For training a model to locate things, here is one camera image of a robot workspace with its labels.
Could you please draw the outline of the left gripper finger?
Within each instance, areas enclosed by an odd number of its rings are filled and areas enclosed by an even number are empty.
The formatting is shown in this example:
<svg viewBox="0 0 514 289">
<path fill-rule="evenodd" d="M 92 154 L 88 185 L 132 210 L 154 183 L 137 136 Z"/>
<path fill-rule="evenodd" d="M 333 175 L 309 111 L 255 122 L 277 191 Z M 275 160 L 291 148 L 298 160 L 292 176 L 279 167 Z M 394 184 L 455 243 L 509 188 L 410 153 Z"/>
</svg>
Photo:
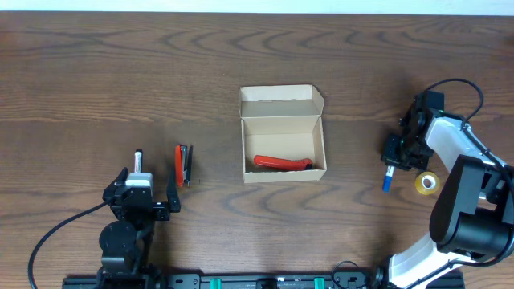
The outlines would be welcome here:
<svg viewBox="0 0 514 289">
<path fill-rule="evenodd" d="M 176 173 L 174 170 L 170 172 L 169 180 L 166 186 L 166 197 L 170 213 L 179 213 L 181 203 L 177 192 Z"/>
<path fill-rule="evenodd" d="M 129 175 L 128 168 L 124 167 L 120 171 L 119 175 L 114 179 L 114 181 L 112 182 L 112 185 L 114 185 L 114 186 L 124 185 L 128 175 Z"/>
</svg>

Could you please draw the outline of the black capped marker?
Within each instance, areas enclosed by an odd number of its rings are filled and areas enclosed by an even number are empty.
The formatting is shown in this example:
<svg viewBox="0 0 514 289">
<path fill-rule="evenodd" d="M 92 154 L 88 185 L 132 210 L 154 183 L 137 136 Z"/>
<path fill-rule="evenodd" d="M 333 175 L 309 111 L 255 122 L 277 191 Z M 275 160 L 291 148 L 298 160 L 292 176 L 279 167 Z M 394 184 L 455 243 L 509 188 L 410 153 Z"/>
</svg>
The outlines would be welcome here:
<svg viewBox="0 0 514 289">
<path fill-rule="evenodd" d="M 142 169 L 142 149 L 137 149 L 134 153 L 134 173 L 140 173 Z"/>
</svg>

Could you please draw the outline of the clear yellow tape roll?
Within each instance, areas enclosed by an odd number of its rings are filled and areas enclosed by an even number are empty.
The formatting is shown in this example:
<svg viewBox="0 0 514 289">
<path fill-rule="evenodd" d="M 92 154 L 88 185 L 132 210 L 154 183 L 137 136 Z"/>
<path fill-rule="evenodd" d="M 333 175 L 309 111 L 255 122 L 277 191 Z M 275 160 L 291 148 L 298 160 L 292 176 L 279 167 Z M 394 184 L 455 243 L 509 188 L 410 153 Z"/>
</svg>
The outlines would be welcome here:
<svg viewBox="0 0 514 289">
<path fill-rule="evenodd" d="M 416 177 L 414 186 L 420 194 L 428 196 L 439 190 L 440 180 L 432 172 L 423 172 Z"/>
</svg>

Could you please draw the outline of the blue capped whiteboard marker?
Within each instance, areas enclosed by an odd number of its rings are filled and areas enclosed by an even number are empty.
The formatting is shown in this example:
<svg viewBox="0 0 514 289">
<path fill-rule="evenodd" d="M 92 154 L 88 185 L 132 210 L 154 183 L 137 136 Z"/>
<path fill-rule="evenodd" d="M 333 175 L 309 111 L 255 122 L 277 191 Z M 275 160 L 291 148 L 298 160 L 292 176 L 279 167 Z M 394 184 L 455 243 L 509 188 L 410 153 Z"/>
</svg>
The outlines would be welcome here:
<svg viewBox="0 0 514 289">
<path fill-rule="evenodd" d="M 394 167 L 392 165 L 389 165 L 387 167 L 387 170 L 386 170 L 386 173 L 385 173 L 385 178 L 384 178 L 384 181 L 383 181 L 383 184 L 382 184 L 382 191 L 383 192 L 389 192 L 390 191 L 390 186 L 391 186 L 391 183 L 392 183 L 392 180 L 393 180 L 393 176 L 394 176 Z"/>
</svg>

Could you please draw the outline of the red black stapler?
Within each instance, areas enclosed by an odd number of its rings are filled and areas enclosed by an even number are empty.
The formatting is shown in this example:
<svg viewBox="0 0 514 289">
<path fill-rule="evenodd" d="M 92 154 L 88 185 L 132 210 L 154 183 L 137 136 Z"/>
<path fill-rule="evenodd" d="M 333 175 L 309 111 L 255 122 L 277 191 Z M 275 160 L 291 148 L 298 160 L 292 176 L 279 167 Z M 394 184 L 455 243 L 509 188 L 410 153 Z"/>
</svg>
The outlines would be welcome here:
<svg viewBox="0 0 514 289">
<path fill-rule="evenodd" d="M 175 146 L 175 181 L 177 186 L 189 186 L 192 174 L 193 145 Z"/>
</svg>

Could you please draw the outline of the red box cutter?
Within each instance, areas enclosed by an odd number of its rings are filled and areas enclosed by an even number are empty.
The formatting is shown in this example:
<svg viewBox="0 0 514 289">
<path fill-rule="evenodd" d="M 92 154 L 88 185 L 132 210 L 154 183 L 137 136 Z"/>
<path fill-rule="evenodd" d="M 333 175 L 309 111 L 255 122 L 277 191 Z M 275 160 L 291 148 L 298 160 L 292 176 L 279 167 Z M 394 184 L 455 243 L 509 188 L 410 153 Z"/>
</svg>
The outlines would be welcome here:
<svg viewBox="0 0 514 289">
<path fill-rule="evenodd" d="M 309 158 L 300 160 L 288 160 L 278 157 L 269 157 L 263 155 L 254 156 L 254 164 L 267 169 L 276 169 L 282 171 L 304 171 L 310 170 L 313 162 Z"/>
</svg>

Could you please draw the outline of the brown cardboard box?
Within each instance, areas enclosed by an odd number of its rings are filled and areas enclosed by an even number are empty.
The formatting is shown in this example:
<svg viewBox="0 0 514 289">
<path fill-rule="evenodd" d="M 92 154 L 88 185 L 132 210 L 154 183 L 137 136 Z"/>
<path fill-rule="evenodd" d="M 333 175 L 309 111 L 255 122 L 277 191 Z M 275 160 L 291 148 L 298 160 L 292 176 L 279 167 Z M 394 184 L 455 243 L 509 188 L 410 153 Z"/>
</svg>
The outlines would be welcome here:
<svg viewBox="0 0 514 289">
<path fill-rule="evenodd" d="M 311 84 L 241 87 L 243 181 L 319 181 L 327 171 L 323 108 L 324 98 Z M 278 169 L 256 164 L 260 156 L 312 163 Z"/>
</svg>

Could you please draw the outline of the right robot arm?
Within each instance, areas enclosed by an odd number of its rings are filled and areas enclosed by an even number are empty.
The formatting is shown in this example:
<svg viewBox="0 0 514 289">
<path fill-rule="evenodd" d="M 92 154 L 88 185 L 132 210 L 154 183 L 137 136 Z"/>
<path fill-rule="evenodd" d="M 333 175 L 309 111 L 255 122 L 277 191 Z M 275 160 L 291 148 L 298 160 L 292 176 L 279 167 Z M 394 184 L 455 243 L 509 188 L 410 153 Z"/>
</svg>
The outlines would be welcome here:
<svg viewBox="0 0 514 289">
<path fill-rule="evenodd" d="M 449 175 L 428 233 L 379 267 L 373 288 L 426 288 L 460 267 L 489 267 L 513 252 L 513 168 L 495 157 L 462 117 L 445 112 L 444 95 L 414 97 L 381 160 L 389 171 L 425 170 L 438 155 Z"/>
</svg>

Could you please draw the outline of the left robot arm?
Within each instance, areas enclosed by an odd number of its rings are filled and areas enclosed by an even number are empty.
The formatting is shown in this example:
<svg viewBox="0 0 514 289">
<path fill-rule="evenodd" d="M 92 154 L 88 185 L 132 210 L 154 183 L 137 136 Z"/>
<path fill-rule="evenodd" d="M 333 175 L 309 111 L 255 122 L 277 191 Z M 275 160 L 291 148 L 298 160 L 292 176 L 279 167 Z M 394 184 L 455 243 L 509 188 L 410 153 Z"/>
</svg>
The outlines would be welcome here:
<svg viewBox="0 0 514 289">
<path fill-rule="evenodd" d="M 177 194 L 176 173 L 169 175 L 166 201 L 153 200 L 153 175 L 130 173 L 122 169 L 106 187 L 103 201 L 116 220 L 102 230 L 101 268 L 97 273 L 98 288 L 165 289 L 168 279 L 153 264 L 149 252 L 155 223 L 170 220 L 181 210 Z"/>
</svg>

